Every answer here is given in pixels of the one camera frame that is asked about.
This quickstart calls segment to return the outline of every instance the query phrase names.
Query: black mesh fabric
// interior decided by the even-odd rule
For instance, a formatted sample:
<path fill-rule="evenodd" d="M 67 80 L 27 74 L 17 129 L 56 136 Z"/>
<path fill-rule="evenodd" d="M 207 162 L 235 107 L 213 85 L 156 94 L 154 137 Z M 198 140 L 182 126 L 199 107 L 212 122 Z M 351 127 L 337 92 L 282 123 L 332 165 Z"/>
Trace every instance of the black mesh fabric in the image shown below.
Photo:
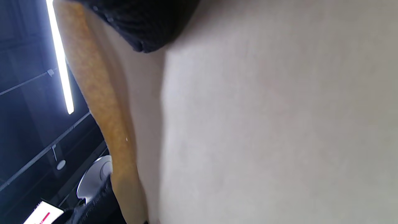
<path fill-rule="evenodd" d="M 135 51 L 149 53 L 167 44 L 177 26 L 172 0 L 75 0 L 112 26 Z"/>
<path fill-rule="evenodd" d="M 53 224 L 126 224 L 112 190 L 110 176 L 86 205 L 66 211 Z"/>

